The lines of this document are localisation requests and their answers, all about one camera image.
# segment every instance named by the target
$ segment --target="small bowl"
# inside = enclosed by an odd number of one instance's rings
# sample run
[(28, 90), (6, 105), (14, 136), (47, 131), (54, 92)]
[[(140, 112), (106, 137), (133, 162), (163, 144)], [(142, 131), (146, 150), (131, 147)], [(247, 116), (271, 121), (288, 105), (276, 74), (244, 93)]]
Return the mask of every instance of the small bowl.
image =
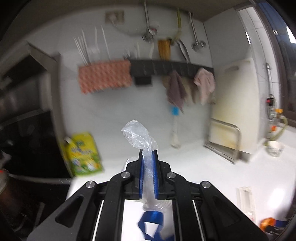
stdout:
[(284, 145), (277, 141), (269, 141), (267, 146), (267, 152), (273, 156), (278, 157), (284, 150)]

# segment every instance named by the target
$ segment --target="cutting board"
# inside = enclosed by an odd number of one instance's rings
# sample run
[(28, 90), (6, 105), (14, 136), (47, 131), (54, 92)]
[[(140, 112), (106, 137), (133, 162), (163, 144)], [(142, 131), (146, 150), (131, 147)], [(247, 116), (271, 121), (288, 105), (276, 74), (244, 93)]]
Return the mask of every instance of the cutting board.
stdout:
[[(212, 117), (238, 126), (242, 133), (239, 150), (253, 153), (259, 132), (259, 86), (254, 60), (247, 58), (215, 70), (216, 105)], [(212, 122), (210, 141), (236, 148), (236, 130)]]

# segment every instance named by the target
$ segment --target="pink woven basket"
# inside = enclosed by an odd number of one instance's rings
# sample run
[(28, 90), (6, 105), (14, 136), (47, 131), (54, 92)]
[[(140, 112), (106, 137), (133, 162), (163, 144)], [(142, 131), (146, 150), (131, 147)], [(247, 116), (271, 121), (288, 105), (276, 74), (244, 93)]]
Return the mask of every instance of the pink woven basket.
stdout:
[(82, 93), (87, 94), (107, 88), (129, 87), (131, 63), (128, 60), (98, 62), (79, 67), (79, 84)]

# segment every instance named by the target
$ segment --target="ceiling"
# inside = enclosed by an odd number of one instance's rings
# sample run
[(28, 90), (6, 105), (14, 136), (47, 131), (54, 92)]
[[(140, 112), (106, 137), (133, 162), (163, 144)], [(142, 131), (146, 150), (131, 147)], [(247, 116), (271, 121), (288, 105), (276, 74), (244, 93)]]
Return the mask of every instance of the ceiling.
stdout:
[[(56, 17), (89, 7), (143, 4), (142, 0), (10, 0), (0, 7), (0, 55), (17, 40)], [(205, 21), (248, 0), (147, 0), (147, 4), (179, 7)]]

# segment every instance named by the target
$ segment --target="countertop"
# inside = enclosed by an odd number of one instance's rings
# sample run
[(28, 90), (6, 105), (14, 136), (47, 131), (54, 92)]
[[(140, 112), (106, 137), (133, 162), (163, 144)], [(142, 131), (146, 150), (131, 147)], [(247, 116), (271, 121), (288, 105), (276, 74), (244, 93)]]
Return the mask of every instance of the countertop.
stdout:
[[(293, 134), (286, 131), (286, 136)], [(284, 219), (294, 196), (296, 177), (296, 149), (281, 138), (285, 149), (280, 157), (271, 157), (265, 147), (260, 147), (248, 162), (235, 165), (204, 148), (202, 142), (183, 145), (181, 149), (158, 150), (160, 160), (168, 162), (172, 171), (187, 181), (210, 181), (232, 203), (237, 205), (236, 188), (248, 186), (255, 202), (256, 224), (264, 218)], [(108, 181), (122, 171), (126, 158), (102, 162), (104, 172), (76, 177), (70, 186), (68, 197), (89, 180), (97, 183)], [(144, 240), (137, 223), (143, 213), (142, 203), (127, 200), (124, 207), (122, 240)]]

